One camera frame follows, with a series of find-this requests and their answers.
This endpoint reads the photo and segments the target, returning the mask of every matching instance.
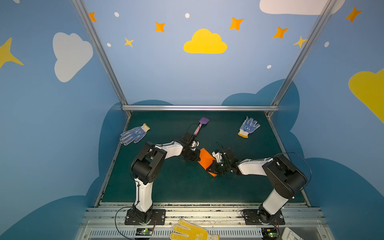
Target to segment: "blue dotted glove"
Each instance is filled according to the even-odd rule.
[[[260,127],[260,124],[258,124],[256,120],[253,120],[253,118],[248,119],[247,116],[240,127],[238,135],[244,138],[248,138],[248,134],[253,133],[258,127]]]
[[[149,129],[147,124],[144,123],[141,127],[135,127],[129,131],[123,132],[121,134],[120,142],[124,144],[124,146],[127,146],[131,142],[138,143],[145,134],[147,134]]]

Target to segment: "mounting plate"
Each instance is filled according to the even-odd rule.
[[[152,216],[156,218],[156,225],[164,225],[166,218],[166,210],[165,209],[153,209]],[[153,226],[155,221],[153,218],[149,221],[147,225],[143,226]],[[127,211],[127,215],[125,216],[124,225],[141,225],[139,223],[139,219],[135,216],[135,213],[132,209]]]
[[[257,211],[258,211],[258,209],[244,209],[244,210],[242,210],[242,214],[247,217],[246,219],[244,219],[246,225],[263,225],[259,221],[259,216],[257,214]],[[268,221],[268,223],[276,225],[275,220],[278,222],[279,225],[285,225],[284,217],[283,217],[281,210],[279,210],[272,217],[272,219],[270,221]]]

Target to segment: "pink handle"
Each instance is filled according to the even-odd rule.
[[[193,133],[193,135],[196,136],[197,133],[199,132],[200,128],[201,128],[201,124],[196,128],[196,130],[195,130],[195,132]]]

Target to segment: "yellow dotted glove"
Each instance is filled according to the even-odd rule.
[[[219,235],[210,235],[204,228],[184,219],[180,219],[179,224],[176,224],[173,230],[176,233],[171,233],[169,236],[172,240],[220,240]]]

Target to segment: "yellow star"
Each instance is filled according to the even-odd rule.
[[[20,65],[24,65],[17,58],[11,54],[11,42],[12,38],[9,38],[4,45],[0,46],[0,68],[5,62],[14,62]]]
[[[231,29],[237,29],[237,30],[240,30],[240,23],[243,21],[244,19],[235,19],[235,18],[232,18],[232,25],[229,27],[229,30]]]
[[[273,38],[283,38],[284,33],[288,30],[286,29],[281,29],[280,27],[277,27],[277,33],[273,36]]]
[[[127,42],[124,45],[129,45],[132,47],[133,40],[129,41],[128,39],[125,39]]]
[[[351,22],[355,19],[355,17],[360,14],[362,11],[357,11],[356,7],[353,8],[352,12],[345,19],[349,19]]]
[[[95,19],[95,13],[89,13],[89,17],[91,18],[92,21],[94,21],[95,23],[96,22],[96,19]]]
[[[164,25],[165,25],[165,23],[162,23],[162,24],[157,23],[157,22],[155,22],[155,23],[156,23],[156,31],[164,32]]]
[[[306,40],[307,40],[307,39],[303,39],[303,38],[300,36],[300,40],[299,40],[297,43],[295,43],[294,45],[299,45],[300,48],[301,48],[301,46],[303,45],[303,43],[304,43]]]

